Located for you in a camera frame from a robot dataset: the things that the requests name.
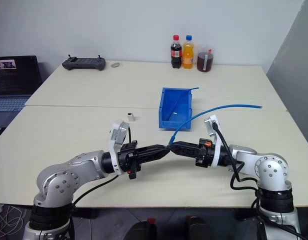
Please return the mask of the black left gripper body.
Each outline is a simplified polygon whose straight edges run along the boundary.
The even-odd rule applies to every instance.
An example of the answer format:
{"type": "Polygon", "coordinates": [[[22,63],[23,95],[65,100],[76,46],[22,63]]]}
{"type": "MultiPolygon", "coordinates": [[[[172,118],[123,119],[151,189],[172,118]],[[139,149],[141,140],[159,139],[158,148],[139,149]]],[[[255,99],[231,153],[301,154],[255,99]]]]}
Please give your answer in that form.
{"type": "Polygon", "coordinates": [[[137,172],[141,170],[142,164],[137,152],[136,140],[122,145],[118,152],[118,164],[124,173],[127,173],[130,180],[137,178],[137,172]]]}

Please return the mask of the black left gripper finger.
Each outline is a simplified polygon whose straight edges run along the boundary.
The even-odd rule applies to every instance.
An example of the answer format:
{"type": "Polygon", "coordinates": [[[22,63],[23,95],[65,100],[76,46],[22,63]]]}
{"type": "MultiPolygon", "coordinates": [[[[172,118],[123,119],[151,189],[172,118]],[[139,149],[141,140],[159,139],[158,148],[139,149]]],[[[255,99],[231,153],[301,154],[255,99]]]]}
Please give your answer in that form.
{"type": "Polygon", "coordinates": [[[143,164],[162,159],[169,152],[169,150],[147,150],[139,154],[139,163],[143,164]]]}
{"type": "Polygon", "coordinates": [[[138,148],[137,152],[139,156],[165,156],[170,150],[165,145],[154,144],[138,148]]]}

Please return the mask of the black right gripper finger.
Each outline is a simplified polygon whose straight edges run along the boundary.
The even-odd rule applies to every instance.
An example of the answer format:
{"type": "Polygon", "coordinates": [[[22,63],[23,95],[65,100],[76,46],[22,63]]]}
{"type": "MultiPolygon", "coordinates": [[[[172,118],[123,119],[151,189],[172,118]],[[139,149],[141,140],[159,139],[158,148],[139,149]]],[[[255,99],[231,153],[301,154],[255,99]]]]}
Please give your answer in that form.
{"type": "Polygon", "coordinates": [[[198,151],[173,151],[172,146],[169,146],[168,148],[171,152],[173,152],[174,154],[178,156],[184,156],[184,157],[189,157],[193,159],[196,159],[199,154],[199,150],[198,151]]]}
{"type": "Polygon", "coordinates": [[[197,152],[199,145],[185,141],[177,141],[172,144],[172,149],[174,152],[197,152]]]}

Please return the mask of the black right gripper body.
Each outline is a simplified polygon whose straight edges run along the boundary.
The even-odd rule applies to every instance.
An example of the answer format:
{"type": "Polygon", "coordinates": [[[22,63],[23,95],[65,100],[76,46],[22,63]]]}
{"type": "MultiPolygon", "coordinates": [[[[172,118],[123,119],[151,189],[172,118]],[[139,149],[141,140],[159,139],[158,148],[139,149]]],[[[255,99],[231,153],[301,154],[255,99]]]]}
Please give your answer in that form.
{"type": "Polygon", "coordinates": [[[211,166],[214,158],[215,146],[209,139],[200,138],[198,143],[198,154],[195,158],[197,167],[207,168],[211,166]]]}

